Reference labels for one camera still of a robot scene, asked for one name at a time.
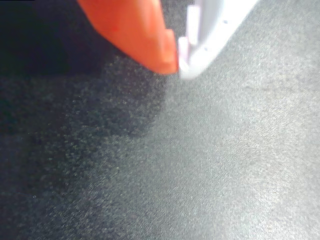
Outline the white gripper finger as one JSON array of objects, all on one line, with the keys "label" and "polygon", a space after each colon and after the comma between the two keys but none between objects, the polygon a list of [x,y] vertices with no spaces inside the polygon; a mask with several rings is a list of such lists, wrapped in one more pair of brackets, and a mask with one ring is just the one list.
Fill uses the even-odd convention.
[{"label": "white gripper finger", "polygon": [[178,38],[178,74],[201,75],[219,55],[257,0],[195,0],[187,6],[185,35]]}]

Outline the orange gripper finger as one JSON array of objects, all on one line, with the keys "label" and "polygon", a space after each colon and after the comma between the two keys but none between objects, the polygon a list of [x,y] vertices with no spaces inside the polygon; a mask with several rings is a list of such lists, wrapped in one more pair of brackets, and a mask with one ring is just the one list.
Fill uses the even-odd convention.
[{"label": "orange gripper finger", "polygon": [[158,74],[178,72],[176,39],[159,0],[80,0],[92,27],[119,50]]}]

